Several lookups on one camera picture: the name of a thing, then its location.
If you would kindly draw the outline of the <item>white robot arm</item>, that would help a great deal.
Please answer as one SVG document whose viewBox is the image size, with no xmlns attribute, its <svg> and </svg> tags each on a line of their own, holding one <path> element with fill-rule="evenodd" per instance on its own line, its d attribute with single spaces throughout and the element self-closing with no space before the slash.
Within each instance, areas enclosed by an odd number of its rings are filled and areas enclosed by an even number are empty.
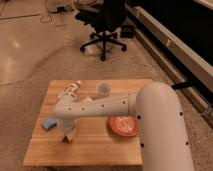
<svg viewBox="0 0 213 171">
<path fill-rule="evenodd" d="M 58 120 L 81 117 L 135 116 L 143 171 L 194 171 L 183 110 L 176 92 L 162 82 L 150 82 L 135 93 L 93 101 L 63 97 L 54 109 Z"/>
</svg>

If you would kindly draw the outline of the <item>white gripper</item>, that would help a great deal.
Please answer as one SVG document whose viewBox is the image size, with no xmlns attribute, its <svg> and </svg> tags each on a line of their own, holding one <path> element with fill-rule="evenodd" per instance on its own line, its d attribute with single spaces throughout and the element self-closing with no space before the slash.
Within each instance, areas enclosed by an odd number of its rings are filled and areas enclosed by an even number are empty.
<svg viewBox="0 0 213 171">
<path fill-rule="evenodd" d="M 75 134 L 76 121 L 74 119 L 58 119 L 57 125 L 64 136 L 72 138 Z"/>
</svg>

